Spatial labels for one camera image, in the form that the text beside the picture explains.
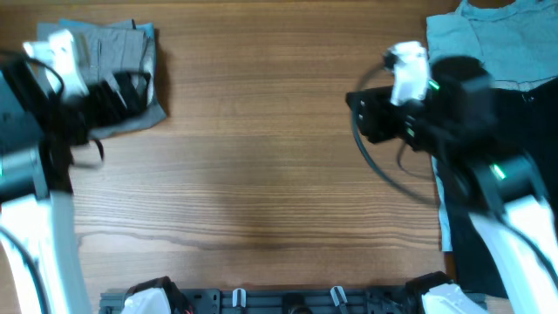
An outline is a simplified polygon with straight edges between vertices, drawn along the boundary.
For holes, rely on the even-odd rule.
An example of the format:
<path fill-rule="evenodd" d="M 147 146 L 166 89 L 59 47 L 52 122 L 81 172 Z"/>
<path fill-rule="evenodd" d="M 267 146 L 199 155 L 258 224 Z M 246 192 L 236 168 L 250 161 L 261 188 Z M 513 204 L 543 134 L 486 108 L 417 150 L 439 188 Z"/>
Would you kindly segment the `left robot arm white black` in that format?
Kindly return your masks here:
<path fill-rule="evenodd" d="M 86 94 L 45 92 L 31 69 L 52 67 L 9 52 L 1 66 L 1 244 L 23 313 L 89 313 L 92 310 L 78 258 L 73 187 L 69 170 L 85 168 L 72 148 L 93 142 L 98 127 L 114 126 L 146 110 L 146 93 L 134 72 L 118 72 L 116 86 L 102 81 Z"/>

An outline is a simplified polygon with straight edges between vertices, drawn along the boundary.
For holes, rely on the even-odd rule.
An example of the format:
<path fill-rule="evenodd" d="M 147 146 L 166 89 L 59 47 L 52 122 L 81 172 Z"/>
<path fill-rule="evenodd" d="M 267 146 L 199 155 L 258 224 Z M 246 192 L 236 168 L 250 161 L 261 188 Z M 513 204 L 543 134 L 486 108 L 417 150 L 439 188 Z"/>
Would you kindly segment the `grey shorts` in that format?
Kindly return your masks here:
<path fill-rule="evenodd" d="M 58 23 L 39 23 L 37 39 L 44 41 L 54 31 L 67 29 L 81 36 L 85 42 L 87 65 L 80 67 L 86 83 L 98 83 L 101 79 L 113 81 L 112 74 L 118 70 L 140 70 L 155 74 L 157 52 L 155 38 L 148 38 L 144 31 L 118 28 L 74 28 Z M 104 139 L 116 134 L 148 129 L 167 117 L 157 98 L 154 82 L 147 90 L 147 109 L 142 114 L 125 119 L 115 126 L 101 127 L 92 131 L 92 137 Z"/>

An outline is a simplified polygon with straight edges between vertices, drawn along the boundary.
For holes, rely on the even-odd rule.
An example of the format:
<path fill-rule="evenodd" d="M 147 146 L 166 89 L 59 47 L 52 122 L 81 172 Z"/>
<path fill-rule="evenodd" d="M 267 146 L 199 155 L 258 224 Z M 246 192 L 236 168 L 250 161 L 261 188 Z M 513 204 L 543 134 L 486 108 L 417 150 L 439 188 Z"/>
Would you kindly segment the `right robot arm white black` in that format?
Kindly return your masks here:
<path fill-rule="evenodd" d="M 355 141 L 400 138 L 435 157 L 487 246 L 515 311 L 557 311 L 555 219 L 526 151 L 495 134 L 490 76 L 476 58 L 436 62 L 425 95 L 391 102 L 393 87 L 350 92 Z"/>

